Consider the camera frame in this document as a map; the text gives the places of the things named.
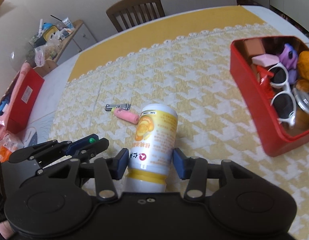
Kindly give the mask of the person's left hand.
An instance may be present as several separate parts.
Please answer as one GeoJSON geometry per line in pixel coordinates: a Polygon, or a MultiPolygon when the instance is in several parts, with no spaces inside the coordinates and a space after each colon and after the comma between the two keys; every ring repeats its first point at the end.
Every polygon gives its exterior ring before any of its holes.
{"type": "Polygon", "coordinates": [[[14,235],[14,231],[7,220],[0,223],[0,234],[4,239],[9,239],[14,235]]]}

